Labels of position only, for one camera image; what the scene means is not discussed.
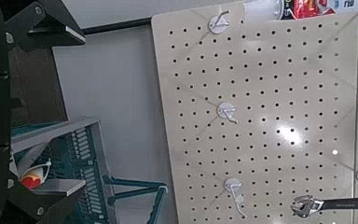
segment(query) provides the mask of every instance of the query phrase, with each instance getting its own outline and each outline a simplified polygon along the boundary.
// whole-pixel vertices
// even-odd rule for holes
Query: wrench jaw
[[[310,195],[304,195],[296,197],[295,203],[290,207],[297,216],[306,218],[319,212],[323,205],[323,201],[317,200]]]

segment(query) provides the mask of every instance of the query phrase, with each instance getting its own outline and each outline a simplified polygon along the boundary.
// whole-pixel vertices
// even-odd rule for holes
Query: white pegboard
[[[228,9],[228,28],[210,33]],[[243,12],[232,3],[152,20],[179,223],[351,223],[351,211],[300,219],[290,204],[353,196],[358,14],[252,26]],[[238,124],[218,117],[223,102]]]

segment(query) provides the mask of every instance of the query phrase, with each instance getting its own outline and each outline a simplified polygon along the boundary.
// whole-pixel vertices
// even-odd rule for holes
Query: metal tool
[[[295,203],[290,207],[297,216],[306,218],[323,210],[358,209],[358,198],[322,201],[311,195],[304,195],[296,197]]]

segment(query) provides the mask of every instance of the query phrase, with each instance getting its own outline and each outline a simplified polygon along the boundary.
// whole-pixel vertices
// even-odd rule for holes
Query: white plastic clip
[[[209,21],[209,29],[212,33],[218,35],[223,33],[226,30],[226,27],[229,26],[229,22],[225,20],[224,15],[230,13],[230,10],[221,12],[218,16],[214,16]]]

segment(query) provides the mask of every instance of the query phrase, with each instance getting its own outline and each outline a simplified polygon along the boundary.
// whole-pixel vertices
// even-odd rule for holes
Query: screw
[[[14,186],[14,180],[9,179],[9,180],[7,181],[7,188],[8,188],[8,189],[11,189],[11,188],[13,188],[13,186]]]
[[[7,36],[7,43],[8,44],[13,44],[14,43],[14,37],[11,33],[6,33]]]
[[[42,216],[43,213],[45,213],[45,209],[44,209],[43,207],[39,207],[39,208],[37,209],[37,215],[38,215],[38,216]]]
[[[6,152],[10,149],[8,143],[4,143],[4,144],[0,145],[0,148],[1,148],[2,152]]]
[[[42,13],[43,13],[43,10],[41,7],[35,7],[34,10],[36,11],[37,15],[42,15]]]
[[[0,78],[2,79],[8,79],[8,71],[3,71],[0,73]]]

